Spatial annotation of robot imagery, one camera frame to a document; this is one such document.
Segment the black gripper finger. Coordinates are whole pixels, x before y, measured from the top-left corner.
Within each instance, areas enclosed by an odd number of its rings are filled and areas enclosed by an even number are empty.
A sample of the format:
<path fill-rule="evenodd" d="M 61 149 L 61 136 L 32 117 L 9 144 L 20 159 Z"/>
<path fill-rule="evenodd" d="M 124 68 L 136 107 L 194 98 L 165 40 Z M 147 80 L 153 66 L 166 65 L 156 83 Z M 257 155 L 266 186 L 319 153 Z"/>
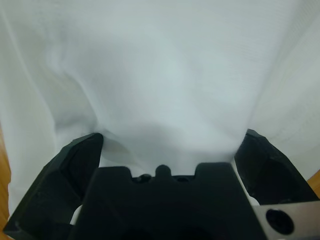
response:
<path fill-rule="evenodd" d="M 260 205 L 319 200 L 291 161 L 252 129 L 247 130 L 234 160 L 246 191 Z"/>
<path fill-rule="evenodd" d="M 5 234 L 12 239 L 67 239 L 70 221 L 99 167 L 103 143 L 100 133 L 91 133 L 64 146 L 36 177 Z"/>

